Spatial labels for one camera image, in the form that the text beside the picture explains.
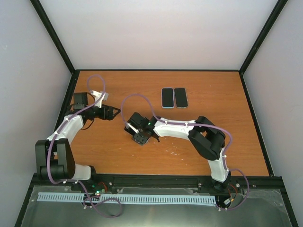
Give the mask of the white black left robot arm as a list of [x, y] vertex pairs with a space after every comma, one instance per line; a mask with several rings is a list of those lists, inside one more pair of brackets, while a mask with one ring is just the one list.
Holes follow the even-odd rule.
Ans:
[[98, 178], [93, 175], [94, 167], [76, 164], [71, 143], [77, 133], [84, 129], [87, 121], [110, 121], [120, 113], [120, 109], [102, 104], [107, 98], [108, 93], [95, 90], [73, 94], [73, 104], [68, 107], [59, 127], [47, 139], [35, 144], [39, 179], [52, 183], [69, 179], [82, 180], [81, 183], [87, 190], [97, 188]]

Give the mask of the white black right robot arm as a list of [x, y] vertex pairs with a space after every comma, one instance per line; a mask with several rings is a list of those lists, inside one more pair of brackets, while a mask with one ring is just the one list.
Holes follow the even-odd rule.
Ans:
[[231, 177], [226, 164], [226, 136], [223, 129], [214, 126], [206, 117], [173, 121], [160, 117], [148, 119], [135, 112], [125, 123], [125, 131], [140, 145], [147, 143], [150, 138], [159, 141], [161, 137], [190, 141], [198, 154], [208, 161], [214, 189], [219, 192], [226, 189]]

